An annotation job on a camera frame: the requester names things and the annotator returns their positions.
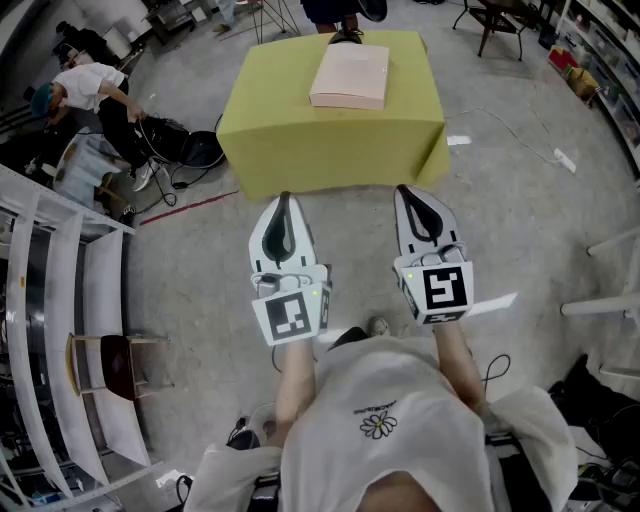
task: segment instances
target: white shelf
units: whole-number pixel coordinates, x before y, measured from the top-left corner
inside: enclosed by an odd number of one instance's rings
[[[622,137],[622,140],[624,140],[625,144],[629,148],[629,152],[631,153],[631,158],[633,158],[633,160],[636,163],[636,166],[638,167],[638,169],[640,169],[640,158],[639,158],[640,154],[638,154],[638,155],[636,154],[636,149],[637,148],[634,148],[633,145],[631,144],[631,142],[629,142],[627,140],[627,138],[624,136],[624,132],[622,131],[622,128],[618,124],[618,120],[613,115],[613,107],[611,107],[611,105],[609,105],[609,103],[607,103],[607,100],[602,95],[602,93],[599,92],[598,93],[598,97],[600,98],[600,103],[602,103],[602,105],[604,106],[606,111],[609,112],[609,115],[611,116],[611,119],[613,120],[613,122],[615,123],[616,127],[618,128],[618,131],[620,132],[620,136]],[[640,188],[640,180],[636,181],[636,187]]]
[[[138,471],[131,473],[130,475],[127,475],[123,478],[120,478],[119,480],[116,480],[115,482],[112,482],[105,487],[99,487],[98,489],[85,492],[84,494],[75,496],[74,498],[70,498],[62,501],[56,501],[54,503],[49,503],[47,505],[40,505],[37,508],[34,508],[33,510],[35,512],[56,512],[58,510],[62,510],[62,511],[72,510],[71,507],[74,507],[76,505],[81,505],[82,503],[87,503],[87,506],[80,509],[74,508],[73,510],[92,510],[93,507],[91,507],[91,503],[90,503],[91,500],[94,500],[104,494],[107,494],[108,492],[115,491],[120,487],[124,487],[125,485],[128,485],[131,482],[135,482],[136,480],[142,478],[143,476],[146,476],[152,473],[153,471],[159,469],[163,465],[164,465],[164,462],[158,461],[154,463],[152,466],[139,469]]]
[[[593,41],[591,40],[591,37],[589,36],[589,34],[586,33],[584,30],[582,30],[580,27],[578,27],[578,25],[576,25],[571,20],[566,20],[566,24],[569,25],[569,28],[571,30],[573,30],[574,32],[577,32],[578,35],[591,47],[593,52],[600,58],[600,62],[602,62],[607,67],[607,69],[609,70],[609,73],[611,73],[611,75],[613,75],[613,77],[616,79],[616,81],[620,84],[620,87],[622,89],[624,89],[624,91],[627,93],[627,96],[629,97],[629,99],[634,103],[636,108],[638,110],[640,110],[640,103],[638,102],[637,94],[635,94],[635,93],[631,94],[631,93],[629,93],[629,91],[627,91],[625,89],[624,82],[622,81],[622,78],[620,77],[620,75],[618,75],[618,72],[616,71],[616,69],[612,68],[609,65],[609,63],[606,61],[606,59],[602,55],[600,55],[600,53],[598,52],[598,49],[593,44]]]
[[[35,214],[35,220],[38,222],[55,227],[58,223],[67,220],[71,213],[77,212],[84,215],[85,222],[121,229],[130,235],[135,234],[133,228],[110,219],[106,215],[102,215],[86,206],[75,203],[66,197],[62,197],[57,192],[43,187],[0,164],[0,206],[20,213],[36,193],[42,198]]]
[[[84,328],[86,336],[122,334],[120,271],[122,231],[87,245],[84,262]],[[99,342],[87,342],[92,387],[103,387]],[[143,466],[151,461],[142,439],[133,402],[110,391],[93,393],[107,446]]]
[[[56,456],[49,444],[47,432],[40,417],[38,400],[31,378],[26,325],[26,279],[31,245],[33,220],[38,208],[39,194],[31,196],[28,204],[15,221],[9,269],[7,272],[7,338],[13,382],[20,406],[20,414],[29,435],[33,451],[45,475],[68,497],[73,493],[58,466]]]
[[[13,487],[14,492],[20,498],[20,501],[22,502],[22,504],[25,507],[28,507],[29,502],[27,501],[27,497],[22,493],[22,489],[20,489],[18,482],[13,476],[13,473],[11,472],[11,468],[7,463],[7,459],[4,458],[4,453],[2,453],[1,449],[0,449],[0,466],[2,467],[2,474],[7,475],[7,477],[9,478],[9,482],[11,482],[11,487]]]
[[[593,14],[594,16],[597,16],[596,13],[591,9],[590,6],[585,5],[584,3],[582,3],[580,0],[576,0],[579,4],[581,4],[583,7],[585,7],[586,9],[589,10],[589,12],[591,14]],[[611,4],[615,4],[616,6],[611,8],[609,7],[609,3],[608,2],[603,2],[605,5],[607,5],[607,7],[609,9],[611,9],[612,11],[616,11],[616,10],[620,10],[625,16],[627,16],[631,21],[633,21],[633,23],[635,23],[636,27],[638,29],[640,29],[640,20],[638,20],[638,18],[635,18],[633,16],[633,14],[631,14],[631,12],[629,12],[629,10],[622,4],[619,4],[618,2],[616,2],[615,0],[611,2]]]
[[[69,458],[102,485],[109,480],[91,434],[87,411],[69,381],[66,347],[75,331],[76,261],[83,216],[75,214],[51,235],[44,299],[44,337],[51,395]]]
[[[605,20],[603,20],[602,18],[600,18],[600,17],[598,16],[598,14],[596,14],[596,12],[595,12],[595,11],[591,10],[591,7],[589,7],[588,5],[585,5],[584,3],[582,3],[582,1],[581,1],[581,0],[573,0],[573,1],[574,1],[574,2],[576,2],[576,3],[578,3],[578,4],[580,4],[582,7],[584,7],[584,8],[585,8],[585,9],[586,9],[590,14],[591,14],[591,16],[593,16],[593,17],[594,17],[594,19],[596,19],[596,20],[600,23],[600,25],[602,25],[603,27],[606,27],[606,28],[609,30],[609,32],[610,32],[613,36],[615,36],[614,38],[615,38],[615,40],[617,41],[617,43],[618,43],[620,46],[622,46],[623,48],[625,48],[625,49],[627,50],[627,53],[628,53],[631,57],[633,57],[633,60],[635,60],[635,61],[636,61],[636,63],[638,63],[638,57],[636,57],[633,53],[631,53],[631,50],[630,50],[630,49],[629,49],[629,47],[627,46],[627,43],[618,37],[618,34],[616,34],[616,33],[611,29],[611,27],[609,27],[609,25],[607,25],[607,23],[606,23],[606,21],[605,21]],[[566,22],[567,22],[567,23],[571,23],[571,24],[573,24],[574,26],[576,26],[576,25],[575,25],[575,23],[573,23],[573,22],[572,22],[571,20],[569,20],[568,18],[566,19]]]

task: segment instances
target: wooden chair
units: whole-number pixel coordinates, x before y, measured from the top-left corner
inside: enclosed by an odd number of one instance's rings
[[[74,358],[76,356],[76,342],[100,342],[100,360],[102,363],[102,374],[104,376],[104,386],[83,388]],[[76,396],[87,393],[95,393],[103,390],[111,391],[125,400],[135,400],[143,396],[152,395],[163,389],[174,387],[173,384],[160,388],[146,387],[147,381],[136,381],[133,371],[133,358],[131,345],[148,343],[168,343],[166,338],[132,338],[118,334],[102,337],[94,336],[73,336],[69,334],[67,338],[66,362],[69,382]]]
[[[485,29],[478,57],[482,57],[482,50],[484,50],[484,45],[487,42],[489,32],[494,34],[496,32],[505,32],[507,34],[516,34],[518,36],[518,43],[520,44],[520,56],[518,57],[518,60],[522,60],[522,38],[520,37],[520,34],[522,34],[522,31],[525,28],[527,28],[527,25],[522,25],[521,28],[517,28],[513,23],[511,23],[511,21],[504,17],[499,10],[485,9],[483,7],[469,7],[468,0],[464,0],[464,11],[462,11],[462,14],[458,16],[458,19],[453,24],[453,30],[456,29],[456,25],[458,24],[458,21],[460,21],[460,18],[462,18],[462,16],[467,12],[471,14],[471,16],[473,16]]]

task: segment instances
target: red tape line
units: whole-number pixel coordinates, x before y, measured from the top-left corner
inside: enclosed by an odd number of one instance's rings
[[[212,197],[210,199],[205,199],[204,201],[200,201],[199,203],[189,204],[187,206],[183,206],[182,208],[178,208],[177,210],[171,210],[170,212],[161,213],[160,215],[156,215],[155,217],[151,217],[150,219],[143,220],[140,223],[140,226],[144,226],[145,224],[149,224],[150,222],[154,222],[156,220],[164,219],[165,217],[169,217],[171,215],[175,215],[176,213],[183,212],[185,210],[189,210],[190,208],[197,208],[198,206],[202,206],[203,204],[215,203],[216,201],[220,201],[220,199],[224,199],[227,196],[232,196],[233,194],[237,194],[240,192],[239,190],[234,190],[233,192],[229,192],[227,194],[222,194],[221,196]]]

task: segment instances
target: gray floor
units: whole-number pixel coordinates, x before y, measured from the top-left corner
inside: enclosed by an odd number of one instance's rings
[[[451,173],[434,193],[458,218],[475,265],[476,299],[517,293],[509,309],[463,322],[481,371],[500,353],[512,357],[509,373],[490,384],[489,398],[522,385],[548,387],[582,352],[593,370],[604,361],[629,364],[637,340],[619,315],[562,318],[558,309],[567,300],[622,289],[630,247],[597,258],[584,248],[640,218],[628,156],[605,115],[573,95],[547,64],[537,34],[524,32],[523,62],[517,60],[517,38],[507,34],[492,36],[480,59],[480,25],[467,15],[451,30],[461,7],[392,0],[389,8],[388,19],[375,28],[420,32],[449,118],[447,132],[472,139],[451,148]],[[301,7],[292,10],[302,32],[313,33]],[[234,34],[251,27],[245,17]],[[265,39],[277,36],[268,27]],[[221,40],[210,26],[202,27],[179,49],[147,58],[132,77],[133,90],[148,112],[191,130],[211,129],[254,44],[252,29]],[[576,174],[545,162],[491,115],[463,113],[477,107],[501,117],[548,160],[552,148],[560,148],[577,164]],[[237,189],[225,165],[179,194],[178,206]],[[391,272],[398,254],[392,192],[361,187],[299,198],[319,261],[333,266],[330,327],[363,325],[381,314],[394,334],[424,336],[431,344],[429,332],[412,325]],[[155,197],[157,189],[149,187],[139,204]],[[238,193],[142,226],[131,239],[129,323],[171,338],[169,351],[154,361],[156,368],[166,364],[176,388],[139,403],[148,445],[167,461],[167,470],[194,474],[209,443],[225,442],[240,414],[274,399],[278,374],[250,306],[247,251],[266,204]],[[158,205],[145,216],[167,210]],[[325,347],[318,346],[318,354]],[[637,394],[623,380],[603,381]],[[125,504],[135,497],[130,510],[144,510],[142,497],[149,510],[175,503],[171,486],[158,489],[152,478],[128,486],[120,497]]]

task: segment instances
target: yellow table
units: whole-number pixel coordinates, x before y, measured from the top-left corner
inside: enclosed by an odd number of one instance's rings
[[[426,186],[448,172],[444,117],[419,34],[365,32],[364,44],[390,50],[383,111],[311,106],[330,37],[249,51],[218,130],[249,199],[349,185]]]

